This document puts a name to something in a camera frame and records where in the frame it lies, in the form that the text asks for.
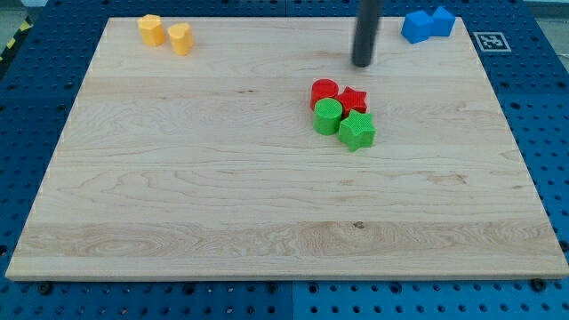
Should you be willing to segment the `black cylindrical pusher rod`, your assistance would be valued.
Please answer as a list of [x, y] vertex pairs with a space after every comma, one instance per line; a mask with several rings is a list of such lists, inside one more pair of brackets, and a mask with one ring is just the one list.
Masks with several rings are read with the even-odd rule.
[[383, 13], [383, 0], [360, 0], [351, 50], [351, 62], [359, 68], [373, 60], [375, 39]]

